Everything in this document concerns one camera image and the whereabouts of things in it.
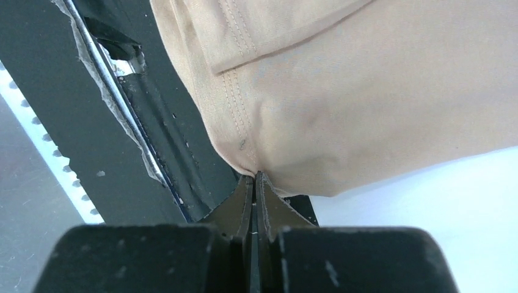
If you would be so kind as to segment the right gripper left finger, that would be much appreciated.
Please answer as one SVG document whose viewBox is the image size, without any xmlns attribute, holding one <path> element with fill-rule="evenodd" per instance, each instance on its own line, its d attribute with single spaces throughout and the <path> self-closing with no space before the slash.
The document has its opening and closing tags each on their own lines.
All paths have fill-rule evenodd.
<svg viewBox="0 0 518 293">
<path fill-rule="evenodd" d="M 228 245 L 229 285 L 231 292 L 249 292 L 250 289 L 250 226 L 254 179 L 243 176 L 233 193 L 201 223 L 213 224 Z"/>
</svg>

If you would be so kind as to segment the beige t shirt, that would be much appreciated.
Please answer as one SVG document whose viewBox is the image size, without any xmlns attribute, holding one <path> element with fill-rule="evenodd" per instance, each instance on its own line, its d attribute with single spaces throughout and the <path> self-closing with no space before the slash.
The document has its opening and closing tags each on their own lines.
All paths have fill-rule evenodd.
<svg viewBox="0 0 518 293">
<path fill-rule="evenodd" d="M 517 145 L 516 1 L 152 1 L 208 137 L 283 197 Z"/>
</svg>

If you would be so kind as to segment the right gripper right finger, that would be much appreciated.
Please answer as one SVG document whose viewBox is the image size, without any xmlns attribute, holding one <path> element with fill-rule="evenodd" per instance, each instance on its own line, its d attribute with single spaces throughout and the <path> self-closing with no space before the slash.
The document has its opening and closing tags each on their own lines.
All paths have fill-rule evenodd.
<svg viewBox="0 0 518 293">
<path fill-rule="evenodd" d="M 261 290 L 282 292 L 280 256 L 274 247 L 275 239 L 286 226 L 306 228 L 314 225 L 274 192 L 267 176 L 262 172 L 258 172 L 255 177 L 255 203 Z"/>
</svg>

